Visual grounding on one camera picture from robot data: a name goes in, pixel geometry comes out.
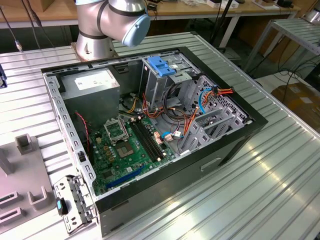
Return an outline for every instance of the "green motherboard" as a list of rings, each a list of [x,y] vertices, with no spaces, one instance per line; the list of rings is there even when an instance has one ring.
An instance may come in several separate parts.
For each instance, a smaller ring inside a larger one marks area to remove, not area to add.
[[[149,132],[152,141],[158,148],[157,151],[162,152],[160,161],[150,158],[147,154],[148,151],[142,146],[129,122],[123,123],[128,134],[127,141],[121,140],[115,145],[111,144],[105,128],[90,134],[89,137],[93,142],[93,169],[96,174],[93,189],[97,196],[175,158],[172,150],[165,143],[158,144],[156,142],[154,137],[156,130],[150,120],[143,118],[140,123]],[[109,126],[108,130],[111,137],[122,133],[116,124]]]

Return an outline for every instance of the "light blue robot arm cap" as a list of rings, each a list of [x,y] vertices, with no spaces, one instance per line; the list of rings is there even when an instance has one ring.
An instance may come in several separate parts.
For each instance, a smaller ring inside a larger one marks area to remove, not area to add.
[[[76,0],[75,5],[93,4],[101,1],[103,0]]]
[[[150,17],[146,14],[140,16],[125,33],[122,44],[134,47],[141,43],[148,33],[150,27]]]

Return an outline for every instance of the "gray holder block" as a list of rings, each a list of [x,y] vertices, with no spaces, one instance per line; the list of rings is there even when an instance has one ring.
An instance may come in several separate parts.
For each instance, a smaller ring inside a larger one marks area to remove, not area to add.
[[[31,141],[29,134],[16,136],[14,138],[16,147],[21,155],[31,153],[35,150],[34,144]]]
[[[0,226],[7,226],[13,222],[24,217],[25,211],[23,211],[20,207],[7,211],[0,215]]]
[[[0,169],[4,172],[6,176],[13,174],[15,171],[14,166],[8,161],[4,154],[4,151],[0,148]]]
[[[55,208],[56,201],[36,137],[18,136],[0,148],[12,172],[0,168],[1,234]]]
[[[50,203],[51,203],[51,197],[50,197],[50,195],[48,195],[48,192],[46,191],[44,186],[41,186],[41,191],[42,191],[41,196],[39,196],[39,195],[34,196],[30,191],[28,191],[28,193],[27,193],[29,203],[35,210],[43,209],[43,208],[47,207],[48,205],[50,205]]]
[[[22,199],[22,196],[17,192],[11,192],[7,195],[0,196],[0,209],[6,208],[11,204],[15,204]]]

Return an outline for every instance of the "yellow cable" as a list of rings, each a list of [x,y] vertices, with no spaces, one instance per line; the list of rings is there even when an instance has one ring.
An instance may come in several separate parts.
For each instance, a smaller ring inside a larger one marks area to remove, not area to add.
[[[137,98],[135,97],[135,98],[134,98],[133,105],[132,105],[132,108],[131,108],[129,111],[127,111],[128,114],[132,113],[132,112],[135,110],[135,108],[136,108],[136,101],[137,101]]]

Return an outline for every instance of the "workbench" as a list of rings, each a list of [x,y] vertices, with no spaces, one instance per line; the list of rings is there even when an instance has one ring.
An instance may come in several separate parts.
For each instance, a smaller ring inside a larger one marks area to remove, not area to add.
[[[197,6],[188,6],[181,1],[178,2],[160,2],[157,4],[157,20],[175,20],[175,19],[205,19],[216,18],[219,8],[212,8],[207,4]],[[23,8],[9,7],[3,8],[4,14],[12,28],[29,28],[31,26],[27,14]],[[240,17],[247,16],[267,16],[267,15],[288,15],[289,19],[296,16],[300,8],[283,8],[264,10],[257,6],[251,0],[239,4],[238,8],[230,8],[226,17],[231,17],[231,21],[220,43],[224,48],[234,31]],[[73,0],[55,0],[45,12],[37,13],[42,25],[48,26],[68,26],[78,25],[77,8]],[[149,11],[151,20],[155,20],[155,12]],[[8,28],[4,19],[0,17],[0,29]]]
[[[266,93],[200,36],[146,37],[120,56],[188,47],[267,120],[227,164],[107,236],[128,239],[309,239],[320,231],[320,135]],[[77,63],[72,47],[0,55],[0,145],[29,133],[39,142],[51,183],[75,174],[40,69]],[[53,209],[0,235],[1,240],[99,239],[91,223],[71,237]]]

